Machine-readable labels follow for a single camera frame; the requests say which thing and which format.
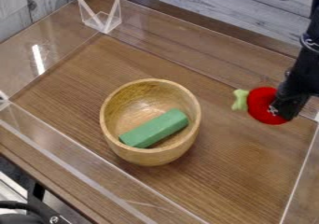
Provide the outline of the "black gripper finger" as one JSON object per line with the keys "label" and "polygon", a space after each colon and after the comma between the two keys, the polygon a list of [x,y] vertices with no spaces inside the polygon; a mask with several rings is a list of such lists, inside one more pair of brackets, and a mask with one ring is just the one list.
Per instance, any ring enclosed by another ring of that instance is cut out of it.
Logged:
{"label": "black gripper finger", "polygon": [[308,95],[300,95],[291,98],[275,97],[269,104],[268,111],[273,116],[291,121],[299,115],[308,100]]}

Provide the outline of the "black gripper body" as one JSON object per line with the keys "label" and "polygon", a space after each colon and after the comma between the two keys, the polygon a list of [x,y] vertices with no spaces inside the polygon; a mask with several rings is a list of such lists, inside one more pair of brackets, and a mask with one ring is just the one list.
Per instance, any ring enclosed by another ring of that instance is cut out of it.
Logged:
{"label": "black gripper body", "polygon": [[281,101],[319,96],[319,53],[303,47],[289,73],[280,83],[276,98]]}

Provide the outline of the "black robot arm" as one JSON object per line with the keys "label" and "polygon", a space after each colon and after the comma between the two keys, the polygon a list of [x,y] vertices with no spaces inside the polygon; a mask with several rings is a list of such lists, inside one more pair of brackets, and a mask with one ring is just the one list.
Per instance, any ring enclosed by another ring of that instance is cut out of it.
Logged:
{"label": "black robot arm", "polygon": [[271,113],[287,121],[299,115],[309,98],[319,97],[319,0],[311,2],[309,25],[299,42],[301,48],[293,66],[269,104]]}

